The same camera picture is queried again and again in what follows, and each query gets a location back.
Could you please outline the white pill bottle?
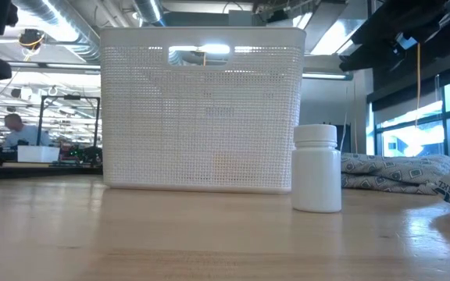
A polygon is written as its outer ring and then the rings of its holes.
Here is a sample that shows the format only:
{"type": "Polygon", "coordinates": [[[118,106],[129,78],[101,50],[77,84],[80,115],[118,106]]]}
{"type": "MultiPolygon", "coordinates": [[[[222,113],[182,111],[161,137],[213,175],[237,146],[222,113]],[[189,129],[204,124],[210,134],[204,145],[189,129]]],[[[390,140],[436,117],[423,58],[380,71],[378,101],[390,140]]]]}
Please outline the white pill bottle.
{"type": "Polygon", "coordinates": [[[337,128],[327,124],[294,128],[291,153],[291,207],[303,212],[342,209],[341,153],[337,128]]]}

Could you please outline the white plastic mesh basket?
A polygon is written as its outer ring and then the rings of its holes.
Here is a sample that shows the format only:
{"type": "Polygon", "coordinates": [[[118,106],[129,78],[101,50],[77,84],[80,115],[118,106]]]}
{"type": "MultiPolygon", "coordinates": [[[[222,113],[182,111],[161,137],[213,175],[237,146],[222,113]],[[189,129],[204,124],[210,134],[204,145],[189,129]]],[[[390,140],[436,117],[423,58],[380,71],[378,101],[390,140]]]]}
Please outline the white plastic mesh basket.
{"type": "Polygon", "coordinates": [[[305,37],[297,27],[103,30],[105,184],[287,193],[305,37]]]}

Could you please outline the folded grey patterned gown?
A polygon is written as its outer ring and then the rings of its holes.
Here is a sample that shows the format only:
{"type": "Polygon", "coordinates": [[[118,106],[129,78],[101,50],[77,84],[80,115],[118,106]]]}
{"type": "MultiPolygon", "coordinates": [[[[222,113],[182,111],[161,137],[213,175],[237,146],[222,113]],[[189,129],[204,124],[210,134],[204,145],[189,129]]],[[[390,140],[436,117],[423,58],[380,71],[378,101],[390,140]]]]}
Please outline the folded grey patterned gown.
{"type": "Polygon", "coordinates": [[[399,194],[433,195],[436,182],[450,173],[446,155],[384,157],[341,155],[341,186],[399,194]]]}

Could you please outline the white box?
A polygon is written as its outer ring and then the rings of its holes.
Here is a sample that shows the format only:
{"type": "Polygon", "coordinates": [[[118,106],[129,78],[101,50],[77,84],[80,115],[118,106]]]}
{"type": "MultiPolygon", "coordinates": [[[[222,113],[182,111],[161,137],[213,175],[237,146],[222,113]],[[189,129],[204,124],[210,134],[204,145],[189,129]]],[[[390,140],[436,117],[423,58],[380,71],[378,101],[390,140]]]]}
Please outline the white box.
{"type": "Polygon", "coordinates": [[[17,147],[18,162],[38,162],[52,163],[59,159],[60,148],[45,146],[25,146],[17,147]]]}

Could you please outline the person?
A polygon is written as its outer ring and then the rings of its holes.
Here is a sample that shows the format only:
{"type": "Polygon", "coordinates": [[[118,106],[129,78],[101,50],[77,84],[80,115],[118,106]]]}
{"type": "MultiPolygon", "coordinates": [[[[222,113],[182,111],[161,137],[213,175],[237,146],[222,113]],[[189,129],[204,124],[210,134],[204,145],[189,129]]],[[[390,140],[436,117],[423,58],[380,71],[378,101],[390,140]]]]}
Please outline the person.
{"type": "Polygon", "coordinates": [[[10,130],[7,135],[4,147],[15,147],[19,142],[27,142],[29,145],[49,146],[50,137],[44,130],[39,130],[37,126],[26,125],[18,114],[8,114],[4,118],[5,127],[10,130]]]}

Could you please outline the dark background desk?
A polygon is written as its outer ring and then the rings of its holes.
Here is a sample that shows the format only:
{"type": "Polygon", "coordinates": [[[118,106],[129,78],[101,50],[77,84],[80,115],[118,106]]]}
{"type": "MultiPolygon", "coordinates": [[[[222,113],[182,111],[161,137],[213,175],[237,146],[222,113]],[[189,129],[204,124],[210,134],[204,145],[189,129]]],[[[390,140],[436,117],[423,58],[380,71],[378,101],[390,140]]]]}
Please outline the dark background desk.
{"type": "Polygon", "coordinates": [[[3,162],[0,180],[43,176],[102,175],[102,167],[51,165],[48,163],[3,162]]]}

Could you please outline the silver ceiling duct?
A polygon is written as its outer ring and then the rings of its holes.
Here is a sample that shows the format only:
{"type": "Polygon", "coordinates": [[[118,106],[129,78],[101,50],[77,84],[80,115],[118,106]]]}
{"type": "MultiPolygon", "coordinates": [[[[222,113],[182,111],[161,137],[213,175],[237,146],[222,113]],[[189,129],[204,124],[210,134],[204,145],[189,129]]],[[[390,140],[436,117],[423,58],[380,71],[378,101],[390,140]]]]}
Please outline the silver ceiling duct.
{"type": "Polygon", "coordinates": [[[12,0],[19,11],[38,19],[38,26],[86,63],[99,64],[100,37],[67,0],[12,0]]]}

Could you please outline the black metal stand frame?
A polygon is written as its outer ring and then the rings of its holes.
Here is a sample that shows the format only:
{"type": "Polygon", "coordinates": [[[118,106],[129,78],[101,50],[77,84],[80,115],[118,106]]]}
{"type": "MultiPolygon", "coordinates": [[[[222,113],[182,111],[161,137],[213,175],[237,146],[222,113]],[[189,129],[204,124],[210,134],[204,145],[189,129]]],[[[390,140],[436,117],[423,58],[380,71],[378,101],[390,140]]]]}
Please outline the black metal stand frame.
{"type": "Polygon", "coordinates": [[[38,136],[60,149],[60,161],[99,162],[102,158],[101,99],[74,92],[41,97],[38,136]]]}

